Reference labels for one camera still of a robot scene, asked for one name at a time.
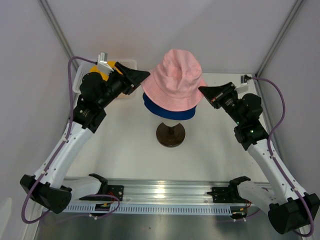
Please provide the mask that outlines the blue bucket hat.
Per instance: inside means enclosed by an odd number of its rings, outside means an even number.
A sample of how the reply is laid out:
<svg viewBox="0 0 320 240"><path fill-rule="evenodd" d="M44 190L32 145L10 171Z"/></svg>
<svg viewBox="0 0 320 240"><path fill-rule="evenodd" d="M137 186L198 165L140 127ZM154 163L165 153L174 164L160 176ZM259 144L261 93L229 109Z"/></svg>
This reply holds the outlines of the blue bucket hat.
<svg viewBox="0 0 320 240"><path fill-rule="evenodd" d="M170 111L155 104L145 93L142 94L144 106L154 115L175 121L186 121L194 117L196 114L196 107L185 111Z"/></svg>

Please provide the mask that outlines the pink bucket hat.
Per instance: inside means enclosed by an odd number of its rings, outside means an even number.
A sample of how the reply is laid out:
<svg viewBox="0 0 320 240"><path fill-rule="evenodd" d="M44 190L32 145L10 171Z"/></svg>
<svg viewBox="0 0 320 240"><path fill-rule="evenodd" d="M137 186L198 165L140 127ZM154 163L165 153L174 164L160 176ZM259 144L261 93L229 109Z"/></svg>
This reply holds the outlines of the pink bucket hat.
<svg viewBox="0 0 320 240"><path fill-rule="evenodd" d="M190 110L204 97L199 87L207 84L199 61L190 51L169 50L149 72L141 87L153 103L167 111Z"/></svg>

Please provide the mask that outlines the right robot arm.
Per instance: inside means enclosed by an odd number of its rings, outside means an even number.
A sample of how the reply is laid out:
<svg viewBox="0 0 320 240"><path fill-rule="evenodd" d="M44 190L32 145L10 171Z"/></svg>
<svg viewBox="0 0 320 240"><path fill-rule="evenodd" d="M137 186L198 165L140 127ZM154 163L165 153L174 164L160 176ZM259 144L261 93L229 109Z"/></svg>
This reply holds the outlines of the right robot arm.
<svg viewBox="0 0 320 240"><path fill-rule="evenodd" d="M239 98L232 82L201 86L199 91L215 109L223 108L236 123L235 138L258 164L272 188L269 192L246 176L238 177L229 182L227 194L230 200L239 202L244 199L253 203L267 214L279 234L309 226L309 233L303 236L311 236L320 199L315 193L307 193L277 154L271 135L260 122L263 112L261 98L253 93Z"/></svg>

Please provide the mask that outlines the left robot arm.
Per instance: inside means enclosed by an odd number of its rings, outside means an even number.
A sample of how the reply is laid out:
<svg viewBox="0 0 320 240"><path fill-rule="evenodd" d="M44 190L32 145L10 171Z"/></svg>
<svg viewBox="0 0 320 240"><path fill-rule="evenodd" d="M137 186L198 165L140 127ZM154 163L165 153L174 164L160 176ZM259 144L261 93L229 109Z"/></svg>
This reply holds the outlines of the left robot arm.
<svg viewBox="0 0 320 240"><path fill-rule="evenodd" d="M133 93L149 76L148 71L131 69L116 62L107 80L94 71L82 77L80 95L55 150L33 175L25 174L20 180L20 185L34 202L59 214L72 200L95 198L100 201L107 197L108 181L98 174L78 179L71 186L63 184L64 178L80 150L106 117L105 108L120 94Z"/></svg>

